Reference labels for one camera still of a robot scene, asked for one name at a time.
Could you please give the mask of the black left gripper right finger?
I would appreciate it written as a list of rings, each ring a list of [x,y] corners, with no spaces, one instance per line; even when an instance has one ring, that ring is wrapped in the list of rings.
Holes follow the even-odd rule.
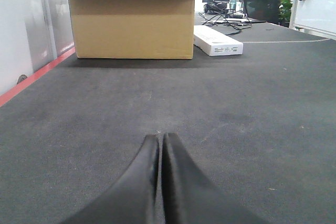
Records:
[[[161,182],[166,223],[266,223],[216,186],[176,133],[163,136]]]

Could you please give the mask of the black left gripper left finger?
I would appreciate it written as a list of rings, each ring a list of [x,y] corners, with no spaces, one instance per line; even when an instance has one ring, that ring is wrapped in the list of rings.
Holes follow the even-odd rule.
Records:
[[[146,135],[118,180],[62,223],[154,223],[159,154],[156,135]]]

